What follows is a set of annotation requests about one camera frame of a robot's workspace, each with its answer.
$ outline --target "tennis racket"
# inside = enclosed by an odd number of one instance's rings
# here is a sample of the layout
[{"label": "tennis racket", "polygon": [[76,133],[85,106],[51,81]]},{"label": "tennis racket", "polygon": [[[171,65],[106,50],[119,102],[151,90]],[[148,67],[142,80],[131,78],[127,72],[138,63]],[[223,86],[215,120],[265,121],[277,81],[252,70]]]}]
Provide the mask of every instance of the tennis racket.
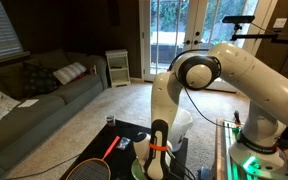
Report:
[{"label": "tennis racket", "polygon": [[109,180],[111,178],[111,171],[108,164],[104,161],[106,156],[110,154],[113,147],[116,145],[119,136],[116,136],[113,143],[106,150],[102,159],[91,158],[87,159],[72,169],[67,176],[67,180]]}]

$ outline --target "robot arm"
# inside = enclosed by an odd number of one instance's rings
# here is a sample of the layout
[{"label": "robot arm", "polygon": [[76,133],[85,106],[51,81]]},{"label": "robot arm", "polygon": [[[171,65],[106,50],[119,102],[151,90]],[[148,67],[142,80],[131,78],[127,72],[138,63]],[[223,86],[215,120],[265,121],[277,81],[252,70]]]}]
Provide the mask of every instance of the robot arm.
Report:
[{"label": "robot arm", "polygon": [[152,134],[149,157],[144,166],[149,177],[167,177],[165,151],[158,149],[166,146],[168,130],[172,127],[177,112],[181,87],[205,89],[218,77],[251,100],[249,117],[242,131],[243,138],[252,142],[252,145],[248,147],[239,143],[232,148],[230,154],[234,160],[242,161],[240,159],[246,158],[236,157],[241,151],[258,156],[267,148],[273,147],[277,131],[282,127],[278,125],[278,121],[288,126],[288,79],[232,44],[218,44],[207,55],[185,53],[177,59],[170,72],[157,75],[153,83]]}]

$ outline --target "beige carpet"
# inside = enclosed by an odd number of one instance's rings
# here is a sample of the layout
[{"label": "beige carpet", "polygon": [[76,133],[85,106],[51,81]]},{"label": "beige carpet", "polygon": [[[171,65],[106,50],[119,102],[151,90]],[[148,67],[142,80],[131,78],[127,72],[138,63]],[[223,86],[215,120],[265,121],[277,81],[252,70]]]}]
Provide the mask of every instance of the beige carpet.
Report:
[{"label": "beige carpet", "polygon": [[[105,90],[10,171],[7,178],[42,172],[80,154],[105,125],[105,115],[114,114],[117,119],[150,127],[151,88],[152,83],[132,82],[130,86]],[[249,99],[240,93],[208,90],[189,93],[200,111],[214,122],[216,118],[232,120],[235,110],[240,112],[242,121],[247,117]],[[180,107],[191,113],[194,123],[186,134],[189,139],[186,165],[194,173],[202,166],[211,169],[215,154],[215,125],[198,114],[184,90],[180,96]],[[59,179],[74,160],[23,179]]]}]

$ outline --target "outdoor view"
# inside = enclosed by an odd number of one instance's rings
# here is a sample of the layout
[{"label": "outdoor view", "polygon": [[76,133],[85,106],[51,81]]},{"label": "outdoor view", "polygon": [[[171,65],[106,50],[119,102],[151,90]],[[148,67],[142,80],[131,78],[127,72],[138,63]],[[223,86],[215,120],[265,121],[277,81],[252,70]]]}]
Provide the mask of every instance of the outdoor view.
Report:
[{"label": "outdoor view", "polygon": [[[234,24],[224,24],[222,19],[253,15],[257,2],[208,0],[200,48],[209,49],[220,42],[229,42],[234,34]],[[173,58],[183,51],[188,10],[189,0],[151,1],[151,66],[162,69],[153,74],[165,71]],[[247,31],[248,26],[244,25],[243,31]]]}]

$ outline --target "couch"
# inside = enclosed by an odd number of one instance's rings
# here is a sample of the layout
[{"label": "couch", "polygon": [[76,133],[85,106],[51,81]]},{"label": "couch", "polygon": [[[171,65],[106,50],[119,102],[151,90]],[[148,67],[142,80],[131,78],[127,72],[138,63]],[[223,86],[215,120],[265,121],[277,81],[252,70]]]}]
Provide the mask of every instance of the couch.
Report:
[{"label": "couch", "polygon": [[[65,85],[57,82],[57,88],[51,92],[23,92],[27,78],[23,72],[27,64],[54,72],[74,62],[79,62],[87,69],[82,73],[83,77],[76,77]],[[91,68],[95,68],[97,74],[88,74]],[[20,103],[27,99],[38,99],[29,107],[20,108],[17,105],[0,120],[0,179],[5,178],[12,167],[108,87],[106,68],[106,60],[102,56],[87,56],[61,49],[34,54],[24,62],[0,67],[2,93]]]}]

